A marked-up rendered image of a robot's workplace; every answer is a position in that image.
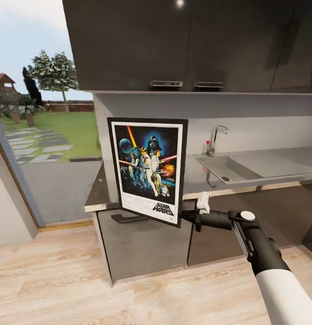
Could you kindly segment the poster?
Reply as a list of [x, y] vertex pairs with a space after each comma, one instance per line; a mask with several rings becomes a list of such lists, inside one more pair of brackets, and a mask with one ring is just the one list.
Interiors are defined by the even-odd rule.
[[120, 209], [181, 228], [188, 119], [107, 117]]

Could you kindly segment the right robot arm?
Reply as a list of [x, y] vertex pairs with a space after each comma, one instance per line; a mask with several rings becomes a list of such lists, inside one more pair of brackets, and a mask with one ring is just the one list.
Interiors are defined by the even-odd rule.
[[196, 225], [235, 231], [256, 276], [272, 325], [312, 325], [312, 301], [287, 266], [279, 246], [261, 230], [256, 215], [248, 211], [228, 213], [210, 210], [207, 192], [199, 195], [198, 210], [178, 216]]

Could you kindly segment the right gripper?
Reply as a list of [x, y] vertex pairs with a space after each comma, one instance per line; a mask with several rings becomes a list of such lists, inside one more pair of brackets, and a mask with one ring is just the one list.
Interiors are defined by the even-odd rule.
[[200, 209], [183, 210], [178, 216], [196, 225], [196, 231], [201, 231], [201, 226], [219, 228], [219, 211], [210, 210], [209, 214], [200, 214]]

